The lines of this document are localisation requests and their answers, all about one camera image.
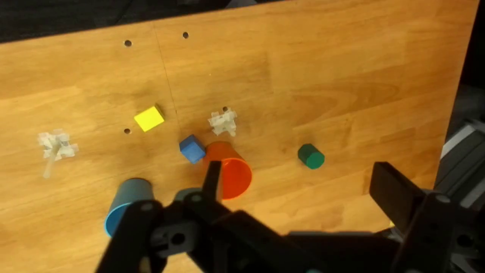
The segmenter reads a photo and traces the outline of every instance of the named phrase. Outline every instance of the green cylinder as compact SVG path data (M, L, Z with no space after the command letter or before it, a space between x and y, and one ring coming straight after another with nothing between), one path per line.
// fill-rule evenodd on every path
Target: green cylinder
M313 144L304 144L299 148L299 157L307 167L313 170L320 168L325 162L325 154Z

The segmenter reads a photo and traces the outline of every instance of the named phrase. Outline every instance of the wooden table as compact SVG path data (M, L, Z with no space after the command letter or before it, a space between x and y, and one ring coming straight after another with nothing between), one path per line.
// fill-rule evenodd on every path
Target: wooden table
M254 183L226 204L279 232L390 226L370 170L390 160L433 188L477 4L293 0L2 44L2 271L93 271L120 182L148 177L166 204L202 185L178 145L190 133L234 142ZM143 133L134 115L155 103L167 123ZM210 130L223 106L237 138ZM45 179L37 138L55 129L79 154ZM299 162L304 142L325 167Z

